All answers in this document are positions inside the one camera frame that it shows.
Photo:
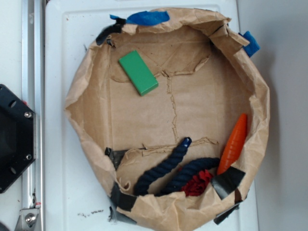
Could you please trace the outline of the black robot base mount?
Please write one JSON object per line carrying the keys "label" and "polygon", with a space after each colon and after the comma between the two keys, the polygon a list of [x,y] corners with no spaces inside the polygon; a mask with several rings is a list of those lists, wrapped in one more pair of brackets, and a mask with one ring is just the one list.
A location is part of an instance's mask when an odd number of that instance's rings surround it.
{"label": "black robot base mount", "polygon": [[0,192],[34,161],[35,113],[5,85],[0,86]]}

